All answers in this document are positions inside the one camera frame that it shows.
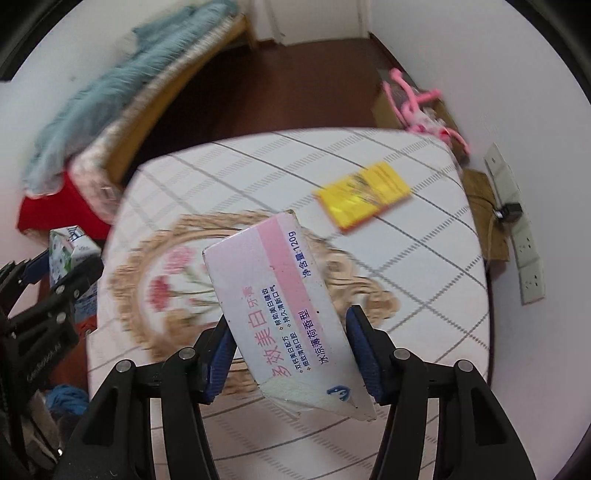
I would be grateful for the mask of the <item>blue white milk carton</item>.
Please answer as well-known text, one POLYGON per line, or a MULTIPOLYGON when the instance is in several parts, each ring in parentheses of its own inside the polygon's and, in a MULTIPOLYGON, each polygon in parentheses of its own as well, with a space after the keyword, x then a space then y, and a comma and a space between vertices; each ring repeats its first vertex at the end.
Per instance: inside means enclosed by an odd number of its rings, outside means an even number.
MULTIPOLYGON (((82 273, 82 263, 91 257, 101 257, 99 246, 79 227, 53 229, 49 233, 50 286, 54 287, 68 274, 82 273)), ((74 321, 81 332, 97 328, 97 281, 74 303, 74 321)))

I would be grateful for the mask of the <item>pink white toothpaste box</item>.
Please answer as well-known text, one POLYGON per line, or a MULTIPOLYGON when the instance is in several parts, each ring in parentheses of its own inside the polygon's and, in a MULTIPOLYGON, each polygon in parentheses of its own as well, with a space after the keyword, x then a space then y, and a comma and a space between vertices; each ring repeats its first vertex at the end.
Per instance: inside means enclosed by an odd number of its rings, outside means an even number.
POLYGON ((376 417, 329 290, 291 212, 202 253, 239 353, 260 392, 290 415, 376 417))

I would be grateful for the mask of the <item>blue clothing pile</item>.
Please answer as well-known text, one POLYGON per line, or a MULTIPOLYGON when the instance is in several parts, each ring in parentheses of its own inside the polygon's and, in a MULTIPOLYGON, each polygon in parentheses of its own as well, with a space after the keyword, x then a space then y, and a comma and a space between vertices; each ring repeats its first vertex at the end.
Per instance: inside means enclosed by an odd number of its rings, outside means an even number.
POLYGON ((48 410, 57 416, 81 416, 89 405, 88 393, 78 387, 60 384, 45 394, 48 410))

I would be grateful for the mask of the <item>red bed sheet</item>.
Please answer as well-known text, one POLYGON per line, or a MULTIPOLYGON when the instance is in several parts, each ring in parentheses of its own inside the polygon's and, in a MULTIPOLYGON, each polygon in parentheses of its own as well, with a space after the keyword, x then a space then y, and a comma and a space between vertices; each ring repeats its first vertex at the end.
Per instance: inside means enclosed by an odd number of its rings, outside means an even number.
POLYGON ((57 193, 23 197, 16 228, 25 234, 28 231, 49 232, 78 226, 91 239, 106 240, 111 226, 93 212, 68 172, 63 173, 62 180, 62 187, 57 193))

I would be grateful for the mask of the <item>pink checked quilt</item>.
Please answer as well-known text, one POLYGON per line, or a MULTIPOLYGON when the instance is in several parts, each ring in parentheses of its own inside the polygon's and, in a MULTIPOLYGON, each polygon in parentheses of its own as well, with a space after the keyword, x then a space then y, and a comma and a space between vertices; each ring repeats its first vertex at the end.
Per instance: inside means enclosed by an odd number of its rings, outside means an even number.
POLYGON ((139 147, 189 80, 238 37, 252 35, 249 17, 239 13, 221 21, 155 76, 81 153, 68 175, 90 210, 112 224, 122 195, 122 180, 139 147))

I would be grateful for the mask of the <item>white checked tablecloth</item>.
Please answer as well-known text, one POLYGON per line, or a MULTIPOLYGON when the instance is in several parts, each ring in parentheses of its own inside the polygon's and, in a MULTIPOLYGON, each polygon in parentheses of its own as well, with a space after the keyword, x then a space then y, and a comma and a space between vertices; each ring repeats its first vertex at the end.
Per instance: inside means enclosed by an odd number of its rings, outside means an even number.
POLYGON ((240 348, 202 408, 221 478, 365 479, 386 408, 370 422, 291 413, 269 385, 338 373, 329 401, 369 402, 342 337, 355 304, 421 359, 488 372, 482 250, 443 142, 311 129, 172 153, 138 169, 107 240, 89 385, 119 360, 169 357, 228 313, 240 348))

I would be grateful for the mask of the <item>yellow flat packet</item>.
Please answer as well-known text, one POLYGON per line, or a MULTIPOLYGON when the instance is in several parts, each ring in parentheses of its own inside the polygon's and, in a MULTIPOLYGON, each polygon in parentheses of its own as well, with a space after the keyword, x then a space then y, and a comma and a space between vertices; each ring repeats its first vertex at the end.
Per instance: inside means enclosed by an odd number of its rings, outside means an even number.
POLYGON ((314 193, 341 232, 359 227, 411 195, 411 187, 386 161, 346 175, 314 193))

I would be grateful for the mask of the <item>brown cardboard box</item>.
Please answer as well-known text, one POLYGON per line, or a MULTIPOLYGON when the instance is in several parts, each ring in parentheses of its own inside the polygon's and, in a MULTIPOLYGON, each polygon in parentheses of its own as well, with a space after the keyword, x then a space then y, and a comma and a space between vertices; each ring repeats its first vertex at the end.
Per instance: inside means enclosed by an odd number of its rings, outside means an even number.
MULTIPOLYGON (((372 107, 372 113, 374 115, 374 119, 378 127, 385 129, 403 130, 396 128, 396 119, 394 119, 394 115, 390 111, 389 107, 386 105, 385 96, 382 93, 382 81, 389 80, 389 72, 391 70, 382 70, 380 72, 381 85, 379 87, 379 91, 374 106, 372 107)), ((414 87, 417 87, 406 73, 404 73, 404 75, 405 78, 414 87)), ((448 116, 456 124, 455 120, 449 113, 448 108, 447 112, 448 116)), ((436 142, 441 141, 435 137, 432 137, 431 135, 426 136, 429 140, 434 140, 436 142)), ((497 209, 498 206, 495 194, 493 192, 493 188, 488 177, 486 176, 486 174, 478 172, 476 170, 472 170, 468 167, 468 164, 470 162, 470 156, 463 161, 459 161, 454 155, 454 153, 453 156, 455 158, 457 168, 459 169, 462 184, 468 195, 469 205, 474 220, 476 222, 477 235, 484 253, 484 258, 487 261, 507 262, 510 259, 507 233, 504 225, 499 224, 498 221, 495 219, 494 210, 497 209)))

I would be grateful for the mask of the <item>black power adapter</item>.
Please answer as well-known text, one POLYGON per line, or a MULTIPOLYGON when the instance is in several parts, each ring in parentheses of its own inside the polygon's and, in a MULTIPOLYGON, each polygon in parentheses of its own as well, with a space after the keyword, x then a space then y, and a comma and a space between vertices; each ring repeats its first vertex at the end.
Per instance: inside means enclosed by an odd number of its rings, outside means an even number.
POLYGON ((522 218, 523 213, 521 204, 517 202, 505 203, 494 210, 495 219, 499 224, 514 224, 522 218))

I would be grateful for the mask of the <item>white power strip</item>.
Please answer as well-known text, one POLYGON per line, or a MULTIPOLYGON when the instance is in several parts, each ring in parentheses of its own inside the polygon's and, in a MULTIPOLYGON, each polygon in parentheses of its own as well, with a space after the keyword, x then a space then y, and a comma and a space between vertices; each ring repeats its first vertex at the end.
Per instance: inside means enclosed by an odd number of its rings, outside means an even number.
POLYGON ((522 218, 514 224, 503 224, 514 248, 518 269, 521 303, 528 305, 542 300, 546 294, 543 261, 539 255, 530 219, 521 198, 521 190, 514 173, 498 146, 493 143, 484 156, 499 207, 517 202, 523 208, 522 218))

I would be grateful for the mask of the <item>pink plastic hanger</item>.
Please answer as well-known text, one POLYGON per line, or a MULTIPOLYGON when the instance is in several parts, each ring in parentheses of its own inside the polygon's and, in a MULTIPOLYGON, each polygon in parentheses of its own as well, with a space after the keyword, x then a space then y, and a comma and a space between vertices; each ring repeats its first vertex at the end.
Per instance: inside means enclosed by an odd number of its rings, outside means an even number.
POLYGON ((448 116, 439 89, 414 87, 400 69, 393 68, 389 72, 389 80, 382 81, 382 93, 396 119, 396 128, 441 140, 452 149, 459 161, 470 156, 470 146, 448 116))

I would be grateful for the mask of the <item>light blue blanket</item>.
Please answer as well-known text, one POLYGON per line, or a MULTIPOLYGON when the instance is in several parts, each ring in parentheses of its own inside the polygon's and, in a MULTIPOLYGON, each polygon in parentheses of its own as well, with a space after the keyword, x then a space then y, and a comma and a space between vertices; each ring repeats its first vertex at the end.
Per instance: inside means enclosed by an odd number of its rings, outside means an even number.
POLYGON ((134 51, 71 97, 37 136, 24 170, 25 191, 57 192, 70 156, 92 143, 169 64, 239 11, 236 1, 191 1, 133 28, 134 51))

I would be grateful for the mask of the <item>white door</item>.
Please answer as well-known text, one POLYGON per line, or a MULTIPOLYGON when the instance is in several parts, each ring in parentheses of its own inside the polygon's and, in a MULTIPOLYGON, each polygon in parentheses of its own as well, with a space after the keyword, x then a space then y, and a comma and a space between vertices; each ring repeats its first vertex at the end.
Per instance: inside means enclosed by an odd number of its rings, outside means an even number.
POLYGON ((370 1, 249 1, 249 19, 257 39, 273 40, 284 46, 367 38, 370 1))

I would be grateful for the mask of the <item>wooden bed frame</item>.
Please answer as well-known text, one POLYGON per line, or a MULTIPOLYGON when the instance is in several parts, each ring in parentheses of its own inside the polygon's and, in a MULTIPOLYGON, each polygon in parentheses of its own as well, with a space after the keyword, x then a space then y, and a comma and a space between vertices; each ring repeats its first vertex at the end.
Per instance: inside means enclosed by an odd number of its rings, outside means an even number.
POLYGON ((227 18, 146 85, 122 113, 116 135, 107 148, 103 166, 111 183, 119 186, 139 148, 170 103, 211 59, 243 37, 249 48, 257 48, 249 15, 227 18))

